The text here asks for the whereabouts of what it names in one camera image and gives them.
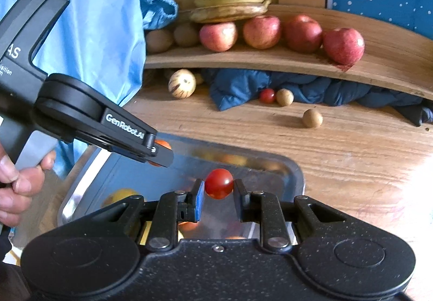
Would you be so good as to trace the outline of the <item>person's left hand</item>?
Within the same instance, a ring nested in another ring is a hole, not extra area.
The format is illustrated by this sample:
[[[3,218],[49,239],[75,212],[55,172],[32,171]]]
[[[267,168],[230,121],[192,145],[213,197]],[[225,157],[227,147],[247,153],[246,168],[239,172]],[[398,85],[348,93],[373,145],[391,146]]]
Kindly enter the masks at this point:
[[[20,223],[21,215],[29,209],[32,198],[41,190],[45,171],[51,170],[56,160],[56,152],[45,155],[40,164],[18,170],[1,146],[0,218],[3,226],[10,228]]]

